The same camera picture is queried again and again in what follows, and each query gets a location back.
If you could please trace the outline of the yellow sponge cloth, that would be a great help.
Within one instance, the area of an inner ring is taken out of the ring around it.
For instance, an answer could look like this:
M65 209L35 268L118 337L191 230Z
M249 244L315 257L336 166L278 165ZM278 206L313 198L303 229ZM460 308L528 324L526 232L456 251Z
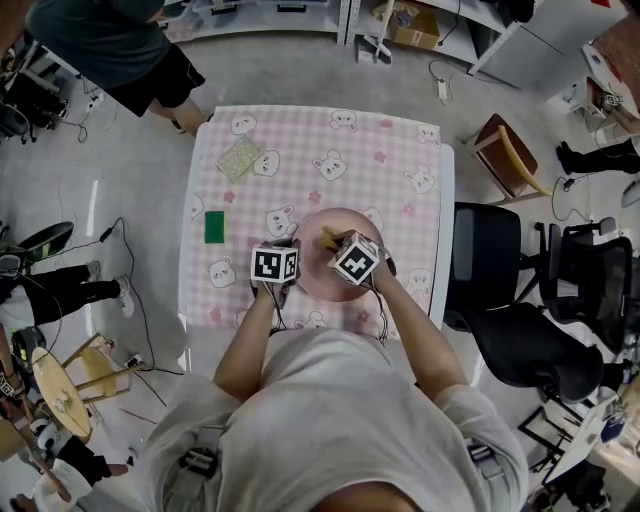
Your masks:
M329 226L324 226L321 233L315 238L314 245L336 254L343 246L345 235Z

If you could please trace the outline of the white desk with brown top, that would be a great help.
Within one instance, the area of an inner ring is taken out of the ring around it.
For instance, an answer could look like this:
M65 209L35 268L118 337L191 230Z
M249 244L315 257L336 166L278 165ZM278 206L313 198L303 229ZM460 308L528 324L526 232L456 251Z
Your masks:
M640 111L628 85L615 68L592 45L581 49L587 67L586 110L604 121L602 127L614 132L621 129L629 135L640 130Z

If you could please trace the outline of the person's left forearm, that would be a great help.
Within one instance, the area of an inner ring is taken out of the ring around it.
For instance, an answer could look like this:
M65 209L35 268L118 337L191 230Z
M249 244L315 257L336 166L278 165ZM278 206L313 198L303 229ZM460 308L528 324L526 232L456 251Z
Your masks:
M271 294L260 287L214 373L214 384L240 402L260 389L274 311Z

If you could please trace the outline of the wooden chair with brown seat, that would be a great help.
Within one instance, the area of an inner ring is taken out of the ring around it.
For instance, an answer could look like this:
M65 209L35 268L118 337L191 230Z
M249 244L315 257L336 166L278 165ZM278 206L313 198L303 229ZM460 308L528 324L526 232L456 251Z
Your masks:
M493 114L476 132L463 141L484 166L503 199L492 206L504 206L538 198L552 192L535 175L538 163L525 143L499 114Z

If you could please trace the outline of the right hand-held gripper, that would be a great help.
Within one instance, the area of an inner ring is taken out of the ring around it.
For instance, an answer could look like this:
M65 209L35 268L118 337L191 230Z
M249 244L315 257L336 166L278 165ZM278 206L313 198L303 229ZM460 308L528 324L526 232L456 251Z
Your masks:
M333 256L327 266L350 285L374 286L374 270L386 258L386 248L356 230L330 234Z

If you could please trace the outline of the person's right forearm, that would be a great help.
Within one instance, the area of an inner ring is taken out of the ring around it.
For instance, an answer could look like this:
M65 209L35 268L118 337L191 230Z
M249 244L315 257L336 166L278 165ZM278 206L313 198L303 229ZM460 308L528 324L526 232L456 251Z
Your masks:
M396 325L409 365L421 391L435 400L444 390L468 382L450 344L382 260L373 284Z

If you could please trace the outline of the white handled broom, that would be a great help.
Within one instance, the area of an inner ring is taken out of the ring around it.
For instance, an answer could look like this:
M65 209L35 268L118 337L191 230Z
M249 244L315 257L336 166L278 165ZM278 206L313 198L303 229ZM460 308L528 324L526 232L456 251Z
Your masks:
M378 33L375 36L363 35L361 37L356 48L356 62L358 64L385 69L391 67L392 53L385 46L384 40L388 32L394 4L395 0L387 0Z

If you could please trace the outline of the brown cardboard sheet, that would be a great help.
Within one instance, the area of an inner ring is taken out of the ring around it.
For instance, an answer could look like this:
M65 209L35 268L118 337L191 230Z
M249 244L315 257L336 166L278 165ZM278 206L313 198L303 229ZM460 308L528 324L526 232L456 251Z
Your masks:
M11 422L0 418L0 462L6 462L24 446L21 432Z

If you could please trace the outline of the big pink plate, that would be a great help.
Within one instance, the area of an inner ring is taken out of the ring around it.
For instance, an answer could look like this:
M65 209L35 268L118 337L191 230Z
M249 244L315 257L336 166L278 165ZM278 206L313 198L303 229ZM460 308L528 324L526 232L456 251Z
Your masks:
M300 241L299 286L316 299L342 303L359 299L367 293L364 287L349 284L328 266L333 254L316 240L323 228L338 233L356 230L380 243L382 236L374 223L363 213L348 208L329 208L310 214L294 235Z

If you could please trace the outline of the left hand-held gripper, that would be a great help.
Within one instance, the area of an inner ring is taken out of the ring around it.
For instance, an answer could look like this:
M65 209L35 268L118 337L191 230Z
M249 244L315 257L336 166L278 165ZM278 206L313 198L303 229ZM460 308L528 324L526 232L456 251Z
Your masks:
M266 289L274 304L282 308L289 289L299 277L299 248L297 239L265 241L252 249L250 283L254 296Z

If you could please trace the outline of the person's white shirt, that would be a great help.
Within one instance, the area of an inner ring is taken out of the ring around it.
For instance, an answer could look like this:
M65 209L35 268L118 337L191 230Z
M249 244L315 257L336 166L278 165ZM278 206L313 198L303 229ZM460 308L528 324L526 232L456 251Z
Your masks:
M470 386L435 400L376 342L283 334L240 402L183 376L137 464L150 512L310 512L344 487L391 484L422 512L520 512L523 450Z

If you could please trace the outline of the black mesh office chair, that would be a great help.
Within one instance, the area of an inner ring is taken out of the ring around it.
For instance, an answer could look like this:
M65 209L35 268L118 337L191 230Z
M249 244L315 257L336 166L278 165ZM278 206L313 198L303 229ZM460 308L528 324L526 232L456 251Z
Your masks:
M561 324L581 322L613 354L627 336L628 313L638 301L631 295L633 248L629 238L597 243L616 228L615 219L560 228L534 224L539 253L534 269L544 308Z

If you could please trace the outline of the white cabinet with red sticker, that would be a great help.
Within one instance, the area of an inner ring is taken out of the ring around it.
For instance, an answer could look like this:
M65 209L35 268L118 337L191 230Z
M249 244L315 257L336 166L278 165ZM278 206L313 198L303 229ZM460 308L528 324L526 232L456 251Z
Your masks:
M582 47L629 16L623 0L483 0L504 24L480 38L469 69L520 89L535 89L567 71Z

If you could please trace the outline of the white desk with black legs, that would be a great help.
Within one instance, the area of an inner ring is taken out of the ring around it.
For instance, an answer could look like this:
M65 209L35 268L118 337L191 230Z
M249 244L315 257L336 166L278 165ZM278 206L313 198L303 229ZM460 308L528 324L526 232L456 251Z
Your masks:
M577 421L577 430L574 434L569 434L569 444L562 449L558 461L543 478L543 486L564 475L588 457L601 441L602 431L618 402L619 396L614 394L588 407L584 414L576 412L563 402L558 403L559 407L569 415L569 419Z

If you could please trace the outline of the round wooden stool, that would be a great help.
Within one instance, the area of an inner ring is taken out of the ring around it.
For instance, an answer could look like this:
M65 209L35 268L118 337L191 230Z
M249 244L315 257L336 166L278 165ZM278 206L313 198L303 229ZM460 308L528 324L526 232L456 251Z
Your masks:
M82 441L88 441L92 432L88 411L62 365L46 349L36 347L31 367L39 392L58 422Z

